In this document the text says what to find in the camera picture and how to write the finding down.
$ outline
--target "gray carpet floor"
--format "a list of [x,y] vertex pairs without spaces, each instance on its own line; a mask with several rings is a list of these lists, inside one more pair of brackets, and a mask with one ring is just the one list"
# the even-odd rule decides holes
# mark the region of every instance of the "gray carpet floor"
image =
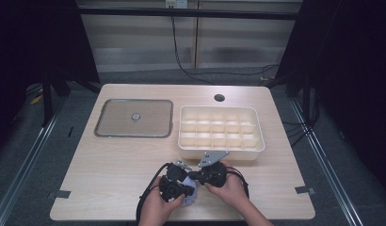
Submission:
[[[192,77],[204,79],[217,85],[258,86],[271,80],[272,71],[261,74],[239,75],[226,73],[255,73],[261,69],[207,69]],[[155,72],[102,73],[102,84],[210,84],[186,76],[180,70]],[[50,191],[58,190],[71,163],[76,146],[88,121],[97,94],[79,85],[70,83],[72,92],[67,98],[54,94],[54,106],[64,101],[58,112],[56,125],[47,139],[42,152],[31,171],[22,193],[18,197],[6,225],[135,225],[134,222],[58,222],[49,217],[54,203],[47,199]],[[284,123],[287,136],[295,143],[303,134],[296,124],[298,120],[285,94],[284,86],[271,90],[275,104]],[[30,148],[38,136],[43,120],[42,102],[30,105],[27,101],[13,125],[12,136],[0,153],[0,201],[8,190],[18,169],[23,164]],[[342,182],[348,196],[355,204],[364,225],[386,225],[386,193],[373,174],[362,164],[349,142],[341,138],[339,127],[333,122],[326,109],[320,106],[320,117],[314,126],[321,145]],[[349,225],[329,182],[320,168],[313,149],[302,138],[293,146],[305,184],[316,191],[311,199],[316,216],[310,220],[272,220],[275,225]],[[244,225],[242,222],[170,222],[168,225]]]

